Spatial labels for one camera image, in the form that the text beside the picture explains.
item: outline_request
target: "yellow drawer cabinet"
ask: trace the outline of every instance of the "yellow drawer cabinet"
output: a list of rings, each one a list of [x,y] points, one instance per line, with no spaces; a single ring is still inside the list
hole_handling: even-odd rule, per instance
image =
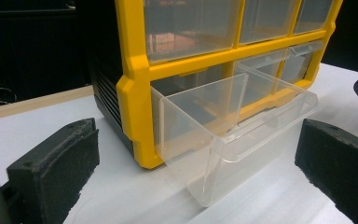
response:
[[[76,10],[81,22],[89,23],[84,33],[92,34],[86,34],[86,42],[100,42],[99,52],[104,52],[113,50],[102,44],[109,43],[107,30],[116,29],[119,37],[112,61],[121,62],[122,70],[116,72],[122,74],[111,78],[109,69],[91,72],[97,102],[106,117],[115,116],[112,120],[132,142],[134,159],[148,169],[163,163],[152,86],[174,93],[191,90],[234,78],[243,65],[245,70],[308,88],[342,4],[342,0],[116,0],[96,7],[84,2],[76,2]],[[103,71],[102,57],[89,60],[91,69],[99,65]]]

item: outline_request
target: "plastic compartment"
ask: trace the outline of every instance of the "plastic compartment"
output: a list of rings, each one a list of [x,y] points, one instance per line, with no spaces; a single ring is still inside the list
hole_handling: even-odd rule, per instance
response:
[[[323,47],[324,43],[321,40],[290,47],[281,80],[292,84],[302,80],[307,73],[313,53]]]
[[[242,44],[288,35],[295,0],[246,0],[242,19]]]
[[[236,64],[241,69],[237,68],[235,71],[235,75],[240,75],[246,70],[254,69],[264,74],[268,74],[272,77],[276,77],[278,75],[280,63],[283,60],[287,59],[288,55],[288,49],[278,49],[269,53],[238,60]],[[264,80],[256,76],[252,76],[249,78],[250,81],[254,83],[254,85],[257,85],[257,88],[249,90],[253,90],[254,92],[251,92],[246,98],[244,98],[244,100],[242,101],[242,106],[248,105],[254,101],[260,100],[265,97],[263,92],[269,92],[273,85],[272,82],[266,83]]]
[[[239,0],[145,0],[149,62],[169,61],[233,45]]]
[[[294,34],[323,29],[332,3],[333,0],[303,0]]]
[[[159,149],[159,100],[168,95],[173,95],[182,91],[191,90],[215,81],[221,80],[225,76],[224,66],[218,64],[198,71],[187,76],[174,76],[155,80],[151,83],[152,88],[152,112],[155,148]]]
[[[239,66],[240,75],[172,95],[152,88],[158,153],[204,206],[279,155],[268,142],[317,105],[315,94]],[[264,97],[242,106],[254,92]]]

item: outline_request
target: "white table surface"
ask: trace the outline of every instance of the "white table surface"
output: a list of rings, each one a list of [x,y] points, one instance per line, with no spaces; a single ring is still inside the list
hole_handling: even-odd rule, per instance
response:
[[[322,64],[310,91],[319,97],[311,119],[358,136],[358,73]],[[294,164],[301,130],[282,134],[282,155],[209,208],[203,208],[165,165],[140,168],[98,110],[93,96],[0,119],[0,184],[6,168],[62,126],[95,118],[101,164],[64,223],[351,223]]]

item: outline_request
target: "open drawer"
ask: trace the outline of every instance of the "open drawer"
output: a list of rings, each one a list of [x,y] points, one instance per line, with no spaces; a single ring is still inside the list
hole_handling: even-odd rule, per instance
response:
[[[315,94],[241,62],[234,74],[177,93],[152,88],[158,153],[204,206],[278,156],[279,148],[265,145],[318,103]]]

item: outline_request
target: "black side panel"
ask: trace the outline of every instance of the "black side panel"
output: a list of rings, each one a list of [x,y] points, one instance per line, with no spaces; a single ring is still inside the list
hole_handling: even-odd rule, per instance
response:
[[[114,0],[76,0],[76,13],[98,108],[133,155],[131,140],[122,132],[116,85],[123,69]]]

